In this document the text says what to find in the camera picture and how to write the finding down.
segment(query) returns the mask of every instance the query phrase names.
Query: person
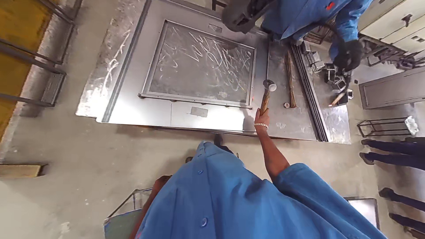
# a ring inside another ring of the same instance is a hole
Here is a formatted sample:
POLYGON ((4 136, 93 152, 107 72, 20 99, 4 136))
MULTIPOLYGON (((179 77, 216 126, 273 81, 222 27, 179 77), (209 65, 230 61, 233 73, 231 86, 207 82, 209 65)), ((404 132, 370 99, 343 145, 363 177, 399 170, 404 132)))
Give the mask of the person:
MULTIPOLYGON (((421 211, 425 211, 425 202, 421 202, 416 199, 399 195, 390 188, 383 188, 381 191, 379 191, 379 196, 383 198, 387 198, 393 202, 401 202, 403 204, 409 205, 421 211)), ((423 222, 419 222, 419 221, 416 221, 411 218, 401 216, 395 213, 390 213, 389 216, 391 219, 393 219, 394 221, 396 221, 398 224, 402 226, 410 227, 417 231, 425 233, 425 223, 423 222)))
POLYGON ((334 40, 329 56, 336 66, 346 71, 359 66, 362 45, 358 40, 357 23, 372 0, 278 0, 269 10, 261 27, 272 32, 275 39, 301 39, 318 24, 336 16, 335 29, 344 43, 334 40))
POLYGON ((359 153, 363 161, 368 165, 374 165, 375 161, 388 164, 408 166, 425 170, 425 147, 421 143, 411 142, 383 142, 372 139, 363 139, 363 145, 369 145, 386 152, 400 154, 377 154, 377 153, 359 153))
POLYGON ((255 130, 272 182, 201 142, 192 160, 155 182, 130 238, 384 239, 307 165, 290 165, 267 134, 268 112, 257 110, 255 130))

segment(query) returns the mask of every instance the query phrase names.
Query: hammer head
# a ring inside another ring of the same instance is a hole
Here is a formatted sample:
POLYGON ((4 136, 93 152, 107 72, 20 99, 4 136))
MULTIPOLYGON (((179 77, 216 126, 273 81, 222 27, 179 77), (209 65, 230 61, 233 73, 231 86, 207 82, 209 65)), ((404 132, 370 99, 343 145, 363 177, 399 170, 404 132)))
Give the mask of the hammer head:
POLYGON ((263 81, 263 85, 267 90, 269 90, 271 92, 273 92, 277 89, 277 85, 271 80, 263 81))

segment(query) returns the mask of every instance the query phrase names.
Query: leg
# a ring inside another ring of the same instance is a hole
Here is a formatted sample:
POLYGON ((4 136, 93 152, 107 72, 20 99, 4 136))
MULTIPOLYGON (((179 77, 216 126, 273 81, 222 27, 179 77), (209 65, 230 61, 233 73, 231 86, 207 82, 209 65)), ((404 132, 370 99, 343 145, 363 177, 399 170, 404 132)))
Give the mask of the leg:
POLYGON ((223 137, 221 137, 220 134, 216 134, 214 136, 214 145, 221 148, 224 151, 227 151, 231 154, 234 154, 227 146, 222 145, 223 144, 223 137))
POLYGON ((388 198, 388 199, 390 199, 391 201, 394 201, 394 202, 401 202, 403 204, 409 205, 409 206, 414 207, 416 209, 419 209, 421 211, 425 211, 425 202, 421 202, 421 201, 418 201, 416 199, 412 199, 410 197, 399 195, 399 194, 395 193, 390 188, 383 188, 379 192, 379 196, 384 197, 384 198, 388 198))
POLYGON ((369 145, 372 148, 377 148, 387 152, 408 154, 412 156, 425 156, 424 146, 416 143, 394 143, 394 142, 384 142, 376 141, 372 139, 362 140, 362 144, 369 145))
POLYGON ((391 217, 391 219, 393 219, 394 221, 396 221, 398 224, 402 226, 410 227, 417 231, 425 233, 425 223, 423 222, 419 222, 419 221, 410 219, 408 217, 404 217, 404 216, 393 214, 393 213, 390 213, 389 216, 391 217))
POLYGON ((368 154, 364 154, 364 157, 367 160, 370 160, 372 162, 380 161, 380 162, 384 162, 388 164, 408 166, 412 168, 425 170, 425 159, 416 157, 416 156, 403 155, 403 154, 383 155, 383 154, 377 154, 377 153, 368 153, 368 154))

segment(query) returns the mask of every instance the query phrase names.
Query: wooden plank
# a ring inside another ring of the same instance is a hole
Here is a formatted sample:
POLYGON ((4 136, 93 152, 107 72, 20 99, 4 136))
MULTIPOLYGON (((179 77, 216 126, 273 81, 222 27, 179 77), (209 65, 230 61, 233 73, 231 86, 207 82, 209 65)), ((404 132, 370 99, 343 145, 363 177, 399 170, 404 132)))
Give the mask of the wooden plank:
POLYGON ((43 165, 0 165, 0 178, 34 178, 43 165))

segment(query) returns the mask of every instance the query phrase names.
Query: yellow wall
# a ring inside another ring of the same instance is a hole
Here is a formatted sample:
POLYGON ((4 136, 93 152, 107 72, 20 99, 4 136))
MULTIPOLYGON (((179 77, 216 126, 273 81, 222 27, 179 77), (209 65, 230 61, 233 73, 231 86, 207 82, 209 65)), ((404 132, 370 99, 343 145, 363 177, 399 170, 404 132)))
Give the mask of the yellow wall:
MULTIPOLYGON (((36 0, 0 0, 0 38, 37 51, 50 17, 48 9, 36 0)), ((0 53, 0 92, 19 96, 30 68, 30 64, 0 53)), ((15 104, 0 99, 0 139, 15 104)))

